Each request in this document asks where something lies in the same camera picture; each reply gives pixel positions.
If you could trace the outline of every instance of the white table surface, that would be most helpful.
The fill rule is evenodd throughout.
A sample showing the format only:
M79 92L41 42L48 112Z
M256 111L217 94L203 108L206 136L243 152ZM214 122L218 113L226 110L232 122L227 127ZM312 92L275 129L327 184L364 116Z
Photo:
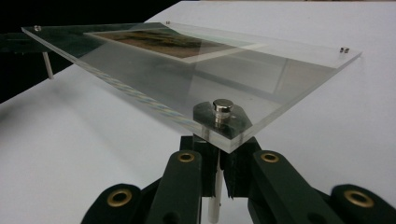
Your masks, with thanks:
M355 184L396 206L395 11L391 2L186 1L148 21L363 51L256 137L316 189ZM79 223L108 187L161 177L181 135L190 133L72 65L0 104L0 223ZM223 188L219 223L251 223L247 201Z

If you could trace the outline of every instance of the photograph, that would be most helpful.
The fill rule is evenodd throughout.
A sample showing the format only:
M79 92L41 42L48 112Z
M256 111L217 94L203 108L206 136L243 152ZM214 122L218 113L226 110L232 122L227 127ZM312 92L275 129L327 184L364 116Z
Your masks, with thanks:
M106 41L121 43L135 49L142 49L183 63L197 63L203 60L263 46L262 44L252 44L227 39L222 41L237 43L238 46L236 47L194 37L192 35L183 35L170 28L98 32L87 33L86 35Z

